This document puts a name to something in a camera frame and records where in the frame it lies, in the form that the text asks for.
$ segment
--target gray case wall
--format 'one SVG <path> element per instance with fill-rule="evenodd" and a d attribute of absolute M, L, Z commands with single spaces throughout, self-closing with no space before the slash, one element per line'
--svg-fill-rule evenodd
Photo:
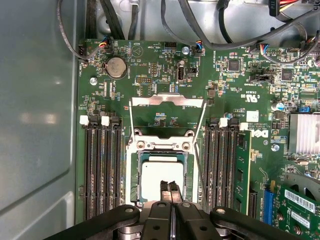
<path fill-rule="evenodd" d="M 59 32 L 56 4 L 0 7 L 1 240 L 39 240 L 74 224 L 78 63 Z M 84 1 L 63 1 L 62 15 L 69 39 L 83 38 Z"/>

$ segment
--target blue pcie slot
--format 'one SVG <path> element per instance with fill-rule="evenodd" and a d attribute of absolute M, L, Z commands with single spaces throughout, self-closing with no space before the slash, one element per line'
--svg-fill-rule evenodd
<path fill-rule="evenodd" d="M 264 190 L 263 201 L 263 222 L 266 224 L 272 224 L 272 208 L 275 194 L 269 190 Z"/>

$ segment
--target mounting screw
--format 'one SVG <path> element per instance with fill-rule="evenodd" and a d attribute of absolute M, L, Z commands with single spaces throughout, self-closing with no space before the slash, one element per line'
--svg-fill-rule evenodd
<path fill-rule="evenodd" d="M 138 150 L 143 150 L 145 149 L 145 143 L 143 141 L 138 141 L 137 144 L 136 144 L 136 148 Z"/>
<path fill-rule="evenodd" d="M 188 46 L 184 46 L 182 49 L 181 49 L 181 52 L 184 54 L 184 55 L 188 55 L 190 53 L 190 49 Z"/>
<path fill-rule="evenodd" d="M 91 84 L 92 86 L 97 85 L 97 83 L 98 83 L 98 79 L 97 79 L 96 77 L 90 78 L 90 84 Z"/>
<path fill-rule="evenodd" d="M 271 150 L 274 152 L 278 152 L 280 150 L 280 146 L 278 144 L 273 144 L 271 146 Z"/>
<path fill-rule="evenodd" d="M 218 214 L 225 214 L 226 211 L 222 208 L 218 208 L 217 210 L 215 210 Z"/>
<path fill-rule="evenodd" d="M 297 225 L 293 226 L 293 231 L 294 231 L 295 234 L 297 234 L 297 235 L 301 235 L 301 233 L 302 233 L 300 227 L 297 226 Z"/>
<path fill-rule="evenodd" d="M 182 207 L 184 207 L 184 208 L 190 208 L 191 205 L 190 205 L 190 203 L 184 202 L 184 203 L 182 203 Z"/>
<path fill-rule="evenodd" d="M 184 142 L 183 144 L 182 144 L 182 149 L 183 150 L 189 150 L 190 149 L 190 144 L 188 143 L 188 142 Z"/>
<path fill-rule="evenodd" d="M 281 212 L 276 213 L 276 219 L 278 219 L 278 221 L 282 221 L 284 219 L 284 216 L 282 215 Z"/>

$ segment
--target red wire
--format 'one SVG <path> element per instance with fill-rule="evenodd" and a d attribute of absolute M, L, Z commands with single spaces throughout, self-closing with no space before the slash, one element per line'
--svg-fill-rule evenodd
<path fill-rule="evenodd" d="M 298 2 L 298 0 L 282 0 L 280 1 L 280 4 L 283 5 L 283 4 L 292 4 L 292 3 L 295 3 L 295 2 Z"/>

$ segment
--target silver heatsink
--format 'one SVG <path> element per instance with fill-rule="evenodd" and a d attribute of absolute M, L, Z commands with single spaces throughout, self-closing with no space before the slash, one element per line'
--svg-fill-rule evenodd
<path fill-rule="evenodd" d="M 320 154 L 320 114 L 291 114 L 288 152 Z"/>

